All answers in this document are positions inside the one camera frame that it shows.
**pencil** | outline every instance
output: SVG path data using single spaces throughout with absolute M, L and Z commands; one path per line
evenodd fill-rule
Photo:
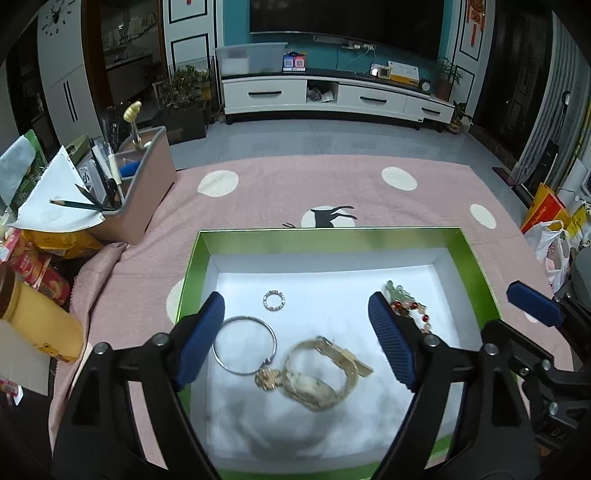
M 62 207 L 80 208 L 84 210 L 97 210 L 98 212 L 104 212 L 105 210 L 111 210 L 104 205 L 94 205 L 93 203 L 80 203 L 80 202 L 68 202 L 68 200 L 50 200 L 53 205 L 59 205 Z
M 97 199 L 95 199 L 95 198 L 94 198 L 94 197 L 93 197 L 93 196 L 90 194 L 90 192 L 89 192 L 89 191 L 87 191 L 86 189 L 83 189 L 83 188 L 82 188 L 80 185 L 78 185 L 77 183 L 75 183 L 75 185 L 76 185 L 76 188 L 78 189 L 78 191 L 79 191 L 79 192 L 80 192 L 82 195 L 84 195 L 84 197 L 85 197 L 87 200 L 90 200 L 90 201 L 91 201 L 91 202 L 92 202 L 94 205 L 100 205 L 100 206 L 103 206 L 103 204 L 101 204 L 101 202 L 99 202 Z

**gold pendant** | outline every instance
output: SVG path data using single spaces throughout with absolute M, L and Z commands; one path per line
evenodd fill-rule
M 265 391 L 275 390 L 282 384 L 281 371 L 275 368 L 263 368 L 255 374 L 256 386 Z

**doorway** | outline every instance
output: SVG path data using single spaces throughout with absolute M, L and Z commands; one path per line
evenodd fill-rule
M 509 169 L 534 128 L 551 58 L 550 9 L 536 0 L 496 0 L 491 55 L 473 123 L 504 150 L 501 160 Z
M 157 113 L 152 86 L 167 70 L 159 3 L 161 0 L 100 0 L 103 55 L 113 106 L 125 109 L 140 100 L 140 122 Z

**wall clock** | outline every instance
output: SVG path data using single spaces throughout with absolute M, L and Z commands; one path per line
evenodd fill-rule
M 60 26 L 66 24 L 66 17 L 72 13 L 70 5 L 76 0 L 53 0 L 51 4 L 51 14 L 45 16 L 45 25 L 41 27 L 45 35 L 50 37 L 60 32 Z

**potted plant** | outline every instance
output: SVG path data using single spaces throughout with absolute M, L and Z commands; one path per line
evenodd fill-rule
M 160 87 L 161 123 L 171 144 L 205 138 L 204 111 L 210 108 L 211 98 L 209 72 L 193 66 L 177 70 L 164 81 Z
M 435 96 L 448 102 L 453 86 L 460 85 L 464 78 L 464 71 L 448 59 L 439 59 L 436 69 L 439 78 L 435 82 Z
M 446 127 L 448 132 L 457 135 L 462 130 L 462 119 L 467 118 L 472 122 L 472 117 L 466 113 L 466 102 L 457 103 L 453 102 L 453 115 L 452 122 Z

